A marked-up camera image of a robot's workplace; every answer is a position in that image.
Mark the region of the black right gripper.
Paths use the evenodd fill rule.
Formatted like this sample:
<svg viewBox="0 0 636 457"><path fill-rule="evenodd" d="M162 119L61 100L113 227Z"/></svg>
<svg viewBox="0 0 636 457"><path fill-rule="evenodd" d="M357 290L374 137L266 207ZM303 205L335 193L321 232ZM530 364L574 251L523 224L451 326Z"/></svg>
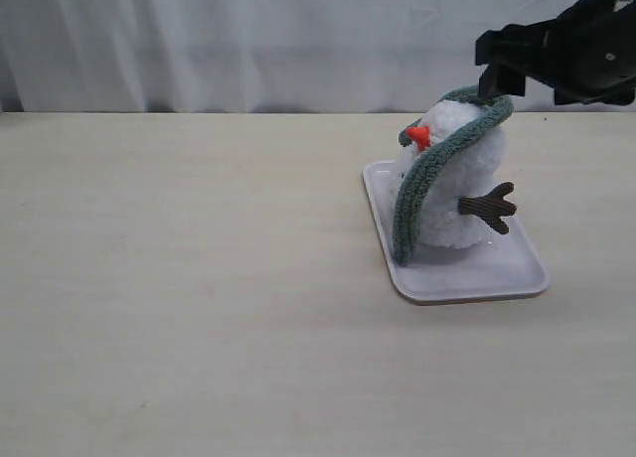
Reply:
<svg viewBox="0 0 636 457"><path fill-rule="evenodd" d="M474 50L475 65L489 65L479 78L479 97L525 96L526 76L506 65L544 66L548 39L554 104L635 101L635 0L577 0L553 27L546 20L486 31Z"/></svg>

